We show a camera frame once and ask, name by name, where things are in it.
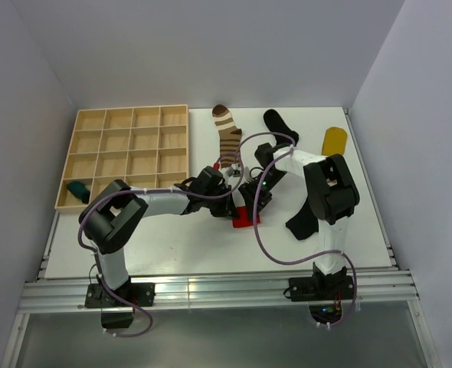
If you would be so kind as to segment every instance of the wooden box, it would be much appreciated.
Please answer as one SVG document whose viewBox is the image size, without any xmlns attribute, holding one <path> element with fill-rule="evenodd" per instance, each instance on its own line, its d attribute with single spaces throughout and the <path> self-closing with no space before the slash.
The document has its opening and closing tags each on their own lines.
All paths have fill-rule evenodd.
<svg viewBox="0 0 452 368">
<path fill-rule="evenodd" d="M 188 178 L 187 105 L 80 110 L 57 195 L 56 210 L 87 205 L 67 184 L 82 182 L 95 199 L 115 179 L 166 188 Z"/>
</svg>

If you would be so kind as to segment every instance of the gray floor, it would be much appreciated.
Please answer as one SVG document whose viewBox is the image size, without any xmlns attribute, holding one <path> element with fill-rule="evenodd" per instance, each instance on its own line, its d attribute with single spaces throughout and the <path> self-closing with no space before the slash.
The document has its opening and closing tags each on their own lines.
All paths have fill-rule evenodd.
<svg viewBox="0 0 452 368">
<path fill-rule="evenodd" d="M 133 339 L 102 335 L 100 314 L 33 315 L 17 367 L 425 366 L 406 303 L 363 304 L 330 332 L 307 312 L 306 305 L 155 312 L 153 329 Z"/>
</svg>

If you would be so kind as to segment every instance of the black sock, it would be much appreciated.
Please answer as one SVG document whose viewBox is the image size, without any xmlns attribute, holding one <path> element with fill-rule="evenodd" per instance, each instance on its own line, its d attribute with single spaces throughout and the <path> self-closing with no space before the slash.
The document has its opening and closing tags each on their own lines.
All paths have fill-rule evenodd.
<svg viewBox="0 0 452 368">
<path fill-rule="evenodd" d="M 294 130 L 289 129 L 286 123 L 284 123 L 282 117 L 280 117 L 279 113 L 275 110 L 270 109 L 265 111 L 264 122 L 265 125 L 267 125 L 267 128 L 269 128 L 269 131 L 273 133 L 286 134 L 293 138 L 296 144 L 297 141 L 300 140 L 300 135 Z M 277 141 L 277 144 L 291 143 L 291 141 L 288 140 L 285 136 L 275 136 L 275 140 Z"/>
<path fill-rule="evenodd" d="M 308 239 L 315 232 L 318 232 L 318 219 L 311 210 L 308 198 L 304 202 L 300 211 L 286 222 L 286 227 L 293 233 L 297 240 Z"/>
</svg>

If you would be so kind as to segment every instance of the wooden tray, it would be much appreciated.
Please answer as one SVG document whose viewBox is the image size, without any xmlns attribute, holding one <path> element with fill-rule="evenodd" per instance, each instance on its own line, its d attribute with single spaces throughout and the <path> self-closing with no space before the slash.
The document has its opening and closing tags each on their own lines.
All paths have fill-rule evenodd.
<svg viewBox="0 0 452 368">
<path fill-rule="evenodd" d="M 92 201 L 115 179 L 166 188 L 188 178 L 187 105 L 80 110 L 57 195 L 56 210 L 87 205 L 66 188 L 82 182 Z"/>
</svg>

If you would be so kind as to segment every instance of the striped sock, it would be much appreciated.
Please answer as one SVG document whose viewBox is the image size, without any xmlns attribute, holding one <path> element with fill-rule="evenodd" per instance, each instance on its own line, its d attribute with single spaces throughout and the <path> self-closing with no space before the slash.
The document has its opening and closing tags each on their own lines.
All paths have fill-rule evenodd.
<svg viewBox="0 0 452 368">
<path fill-rule="evenodd" d="M 227 107 L 216 105 L 212 109 L 212 117 L 219 131 L 219 153 L 223 156 L 225 153 L 235 152 L 241 141 L 241 129 L 234 125 L 233 116 Z M 233 157 L 221 159 L 221 167 L 229 167 L 233 164 Z"/>
</svg>

